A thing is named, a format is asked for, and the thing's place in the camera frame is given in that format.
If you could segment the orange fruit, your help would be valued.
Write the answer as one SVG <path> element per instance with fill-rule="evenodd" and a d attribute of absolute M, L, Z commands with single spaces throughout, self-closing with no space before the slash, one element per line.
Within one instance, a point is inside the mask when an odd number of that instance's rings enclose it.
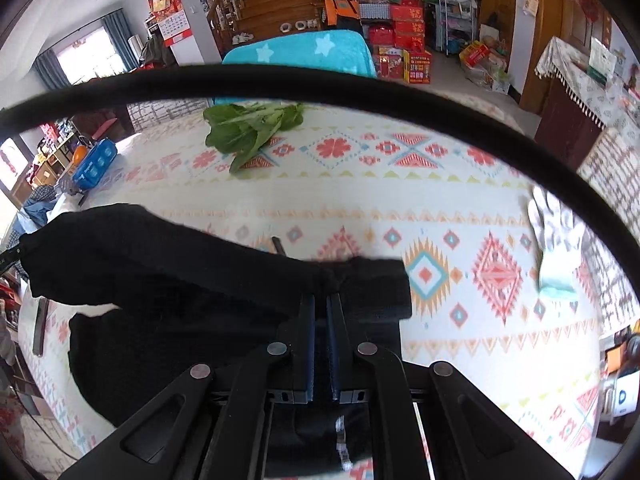
<path fill-rule="evenodd" d="M 73 158 L 72 158 L 72 164 L 74 166 L 78 166 L 87 156 L 88 154 L 88 148 L 85 145 L 78 145 L 78 147 L 76 148 L 76 150 L 74 151 L 73 154 Z"/>

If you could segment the black pants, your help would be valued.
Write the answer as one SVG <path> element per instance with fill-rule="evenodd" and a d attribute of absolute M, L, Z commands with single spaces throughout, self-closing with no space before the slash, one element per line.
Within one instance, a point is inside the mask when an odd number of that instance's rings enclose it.
<path fill-rule="evenodd" d="M 179 226 L 129 204 L 61 214 L 23 235 L 13 258 L 32 292 L 82 311 L 70 321 L 70 371 L 114 432 L 181 374 L 232 370 L 314 300 L 314 397 L 273 408 L 264 475 L 329 471 L 371 456 L 367 405 L 334 396 L 326 302 L 338 296 L 356 341 L 393 351 L 411 310 L 397 260 L 300 261 Z"/>

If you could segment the red wall calendar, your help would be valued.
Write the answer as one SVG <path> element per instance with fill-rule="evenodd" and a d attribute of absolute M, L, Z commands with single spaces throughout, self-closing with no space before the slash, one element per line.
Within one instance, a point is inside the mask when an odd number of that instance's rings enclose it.
<path fill-rule="evenodd" d="M 149 0 L 150 11 L 166 47 L 192 36 L 181 0 Z"/>

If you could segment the green leafy vegetable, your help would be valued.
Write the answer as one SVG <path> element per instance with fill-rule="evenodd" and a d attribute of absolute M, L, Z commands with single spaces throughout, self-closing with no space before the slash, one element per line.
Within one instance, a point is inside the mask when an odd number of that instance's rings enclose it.
<path fill-rule="evenodd" d="M 205 145 L 224 155 L 233 155 L 229 171 L 238 172 L 279 131 L 288 131 L 304 121 L 303 103 L 278 102 L 252 105 L 218 104 L 207 107 L 203 118 L 209 125 Z"/>

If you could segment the blue tissue pack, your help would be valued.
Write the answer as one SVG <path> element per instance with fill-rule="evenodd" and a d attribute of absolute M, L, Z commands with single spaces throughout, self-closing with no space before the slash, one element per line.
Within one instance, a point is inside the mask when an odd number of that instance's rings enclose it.
<path fill-rule="evenodd" d="M 116 144 L 110 139 L 102 139 L 81 161 L 73 175 L 74 185 L 80 192 L 95 188 L 118 154 Z"/>

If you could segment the white work glove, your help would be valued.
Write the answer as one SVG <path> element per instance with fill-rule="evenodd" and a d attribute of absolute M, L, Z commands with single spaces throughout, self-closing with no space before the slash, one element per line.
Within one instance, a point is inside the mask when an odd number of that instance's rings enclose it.
<path fill-rule="evenodd" d="M 555 195 L 538 185 L 532 189 L 527 215 L 541 252 L 538 289 L 542 298 L 573 302 L 575 273 L 582 264 L 586 226 Z"/>

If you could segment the turquoise star chair cover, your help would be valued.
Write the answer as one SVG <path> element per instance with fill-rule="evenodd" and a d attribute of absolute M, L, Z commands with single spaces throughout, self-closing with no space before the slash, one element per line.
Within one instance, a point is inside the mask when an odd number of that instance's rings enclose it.
<path fill-rule="evenodd" d="M 292 66 L 378 78 L 366 42 L 358 32 L 346 29 L 301 32 L 257 41 L 236 47 L 222 62 L 224 65 Z"/>

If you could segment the white grey patterned chair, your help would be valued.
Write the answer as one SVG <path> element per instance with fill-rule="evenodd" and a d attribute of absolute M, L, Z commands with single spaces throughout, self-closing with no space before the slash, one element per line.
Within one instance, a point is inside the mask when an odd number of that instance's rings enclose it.
<path fill-rule="evenodd" d="M 209 107 L 208 99 L 181 99 L 139 102 L 127 105 L 134 132 L 171 122 L 172 120 L 201 113 Z"/>

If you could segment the side table with lace cloth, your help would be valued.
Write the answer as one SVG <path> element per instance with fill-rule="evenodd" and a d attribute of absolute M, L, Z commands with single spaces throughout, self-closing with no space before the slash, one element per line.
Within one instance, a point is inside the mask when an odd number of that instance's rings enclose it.
<path fill-rule="evenodd" d="M 553 37 L 535 68 L 539 78 L 551 80 L 535 142 L 572 169 L 607 128 L 639 146 L 639 125 L 625 110 L 627 93 L 606 90 L 585 71 L 587 63 L 587 55 Z"/>

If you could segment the patterned tablecloth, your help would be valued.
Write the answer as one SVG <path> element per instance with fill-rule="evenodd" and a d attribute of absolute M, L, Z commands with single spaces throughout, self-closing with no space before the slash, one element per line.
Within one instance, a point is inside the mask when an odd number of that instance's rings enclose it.
<path fill-rule="evenodd" d="M 339 108 L 307 106 L 235 174 L 207 133 L 195 113 L 119 142 L 88 205 L 139 204 L 264 252 L 279 237 L 297 259 L 402 260 L 404 358 L 454 364 L 582 474 L 597 423 L 598 303 L 584 252 L 577 300 L 540 296 L 532 182 L 435 131 Z"/>

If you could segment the black smartphone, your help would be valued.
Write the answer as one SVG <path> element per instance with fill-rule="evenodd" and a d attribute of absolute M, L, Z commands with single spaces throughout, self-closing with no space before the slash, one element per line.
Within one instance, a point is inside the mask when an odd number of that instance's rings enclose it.
<path fill-rule="evenodd" d="M 32 353 L 35 356 L 42 356 L 43 354 L 49 304 L 50 300 L 48 298 L 40 297 L 38 300 L 34 336 L 32 337 Z"/>

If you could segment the blue clothes pile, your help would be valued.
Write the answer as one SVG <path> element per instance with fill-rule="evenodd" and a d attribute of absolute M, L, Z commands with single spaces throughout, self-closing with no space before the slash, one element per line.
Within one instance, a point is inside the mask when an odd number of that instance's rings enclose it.
<path fill-rule="evenodd" d="M 17 240 L 23 234 L 37 231 L 48 223 L 47 213 L 58 201 L 56 189 L 51 185 L 39 185 L 17 211 L 11 234 Z"/>

